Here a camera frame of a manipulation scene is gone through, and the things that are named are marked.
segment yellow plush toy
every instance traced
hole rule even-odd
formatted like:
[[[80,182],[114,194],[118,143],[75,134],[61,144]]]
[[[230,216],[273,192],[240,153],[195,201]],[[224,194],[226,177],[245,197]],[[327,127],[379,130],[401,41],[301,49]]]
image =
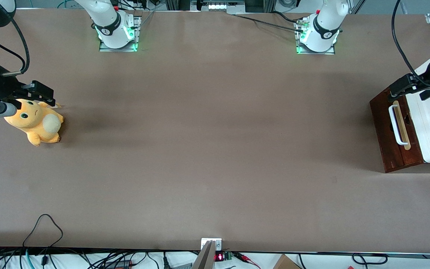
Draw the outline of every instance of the yellow plush toy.
[[[35,146],[44,143],[58,143],[61,138],[58,131],[64,117],[48,108],[44,102],[36,103],[25,99],[18,99],[21,109],[16,114],[4,119],[12,126],[27,133],[28,140]]]

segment white handle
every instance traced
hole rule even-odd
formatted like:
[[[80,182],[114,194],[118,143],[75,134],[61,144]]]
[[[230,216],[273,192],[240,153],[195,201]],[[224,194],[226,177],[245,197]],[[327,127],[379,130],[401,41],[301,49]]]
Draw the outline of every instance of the white handle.
[[[391,124],[394,130],[394,136],[396,137],[396,142],[399,145],[408,145],[409,143],[403,142],[401,140],[401,135],[399,134],[398,123],[396,121],[396,115],[394,114],[394,107],[398,107],[398,105],[392,105],[389,107],[389,116],[391,117]]]

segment metal mounting plate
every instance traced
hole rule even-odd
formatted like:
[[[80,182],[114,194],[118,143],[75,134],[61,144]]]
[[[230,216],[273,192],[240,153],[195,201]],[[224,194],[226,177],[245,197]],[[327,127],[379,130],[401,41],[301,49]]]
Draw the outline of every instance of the metal mounting plate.
[[[217,251],[222,250],[222,239],[221,238],[202,238],[201,244],[200,244],[200,249],[202,249],[205,246],[205,243],[207,241],[215,241],[215,243],[216,243],[216,250]]]

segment brown table surface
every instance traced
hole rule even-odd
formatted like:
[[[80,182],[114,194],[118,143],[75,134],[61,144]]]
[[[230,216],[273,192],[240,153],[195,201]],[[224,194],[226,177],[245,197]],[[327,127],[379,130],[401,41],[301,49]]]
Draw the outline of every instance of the brown table surface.
[[[221,12],[156,12],[137,53],[99,53],[83,10],[15,18],[19,79],[52,87],[67,120],[36,148],[0,119],[0,245],[49,213],[60,247],[430,253],[430,174],[382,172],[368,105],[408,72],[389,16],[348,15],[335,56]],[[430,58],[423,16],[396,25],[413,66]],[[11,25],[0,42],[23,52]],[[28,243],[57,235],[46,219]]]

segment wooden drawer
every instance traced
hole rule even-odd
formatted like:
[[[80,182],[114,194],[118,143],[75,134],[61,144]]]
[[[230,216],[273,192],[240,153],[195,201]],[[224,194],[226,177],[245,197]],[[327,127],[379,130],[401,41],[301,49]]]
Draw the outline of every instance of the wooden drawer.
[[[386,173],[425,163],[419,147],[418,137],[411,123],[408,103],[404,96],[399,98],[398,102],[411,148],[406,150],[404,146],[396,143],[389,117],[388,109],[392,103],[387,101],[388,95],[389,88],[379,93],[369,102]]]

